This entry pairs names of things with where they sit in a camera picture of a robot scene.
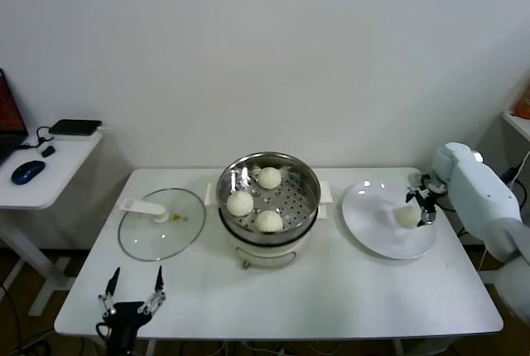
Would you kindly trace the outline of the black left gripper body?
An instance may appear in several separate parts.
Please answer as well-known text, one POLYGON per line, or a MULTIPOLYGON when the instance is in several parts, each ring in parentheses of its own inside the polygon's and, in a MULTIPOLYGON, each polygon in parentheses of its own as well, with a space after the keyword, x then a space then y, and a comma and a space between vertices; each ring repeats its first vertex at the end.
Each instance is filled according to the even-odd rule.
POLYGON ((142 301, 119 302, 114 305, 116 313, 105 318, 109 327, 142 327, 149 323, 152 314, 145 314, 138 310, 142 307, 142 301))

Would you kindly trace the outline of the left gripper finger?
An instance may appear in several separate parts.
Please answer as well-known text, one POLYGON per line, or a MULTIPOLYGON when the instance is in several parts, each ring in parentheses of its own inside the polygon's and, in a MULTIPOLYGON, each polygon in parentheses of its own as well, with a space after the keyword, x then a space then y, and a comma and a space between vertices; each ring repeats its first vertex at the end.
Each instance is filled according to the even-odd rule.
POLYGON ((119 273, 120 267, 117 267, 114 274, 108 280, 104 293, 98 295, 99 304, 103 311, 103 317, 109 317, 117 313, 117 309, 113 302, 113 295, 118 284, 119 273))
POLYGON ((165 302, 165 300, 166 293, 164 292, 162 266, 159 266, 157 272, 157 279, 155 281, 154 286, 154 292, 138 308, 138 313, 141 315, 155 315, 161 305, 165 302))

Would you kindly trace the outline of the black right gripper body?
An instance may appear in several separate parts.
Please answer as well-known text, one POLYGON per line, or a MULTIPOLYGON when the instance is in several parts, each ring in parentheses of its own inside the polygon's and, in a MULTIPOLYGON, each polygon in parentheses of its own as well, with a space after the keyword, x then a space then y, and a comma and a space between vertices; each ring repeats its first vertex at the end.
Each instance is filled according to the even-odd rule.
POLYGON ((417 203, 423 210, 436 209, 436 200, 439 198, 439 195, 436 192, 432 192, 425 185, 417 185, 415 195, 417 203))

